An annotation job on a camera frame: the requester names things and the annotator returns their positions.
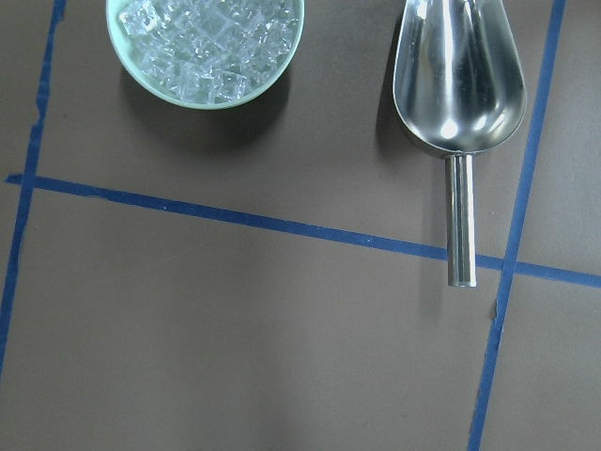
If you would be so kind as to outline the green bowl of ice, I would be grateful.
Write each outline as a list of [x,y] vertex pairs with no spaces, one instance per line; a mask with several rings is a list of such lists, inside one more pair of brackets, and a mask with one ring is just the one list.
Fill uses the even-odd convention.
[[108,1],[122,67],[154,96],[184,108],[237,107],[270,89],[297,51],[302,1]]

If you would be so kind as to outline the metal ice scoop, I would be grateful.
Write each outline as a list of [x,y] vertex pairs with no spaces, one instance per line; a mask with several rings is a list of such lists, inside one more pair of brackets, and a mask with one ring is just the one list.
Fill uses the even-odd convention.
[[404,128],[445,164],[448,284],[474,288],[473,160],[507,141],[527,92],[501,1],[407,1],[393,66]]

